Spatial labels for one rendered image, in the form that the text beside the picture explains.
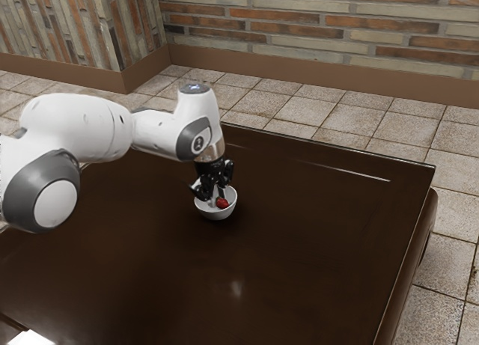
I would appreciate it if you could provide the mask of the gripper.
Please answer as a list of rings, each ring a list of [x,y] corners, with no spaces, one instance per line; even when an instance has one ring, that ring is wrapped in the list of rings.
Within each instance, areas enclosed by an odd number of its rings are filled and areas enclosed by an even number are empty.
[[[215,182],[218,183],[219,197],[224,198],[224,188],[232,181],[234,174],[234,162],[220,156],[211,162],[194,162],[195,170],[199,178],[189,184],[189,189],[193,195],[200,201],[208,201],[213,197],[213,189]]]

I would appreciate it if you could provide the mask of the white bowl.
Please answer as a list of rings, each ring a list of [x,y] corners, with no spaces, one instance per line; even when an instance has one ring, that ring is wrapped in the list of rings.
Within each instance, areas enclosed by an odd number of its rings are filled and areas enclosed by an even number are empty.
[[[220,196],[218,186],[214,186],[213,196],[208,201],[201,201],[198,198],[194,198],[194,204],[204,218],[220,221],[226,219],[234,211],[238,198],[236,189],[233,186],[226,186],[220,189],[223,191],[223,195],[228,202],[228,207],[224,209],[220,209],[216,205],[216,199]]]

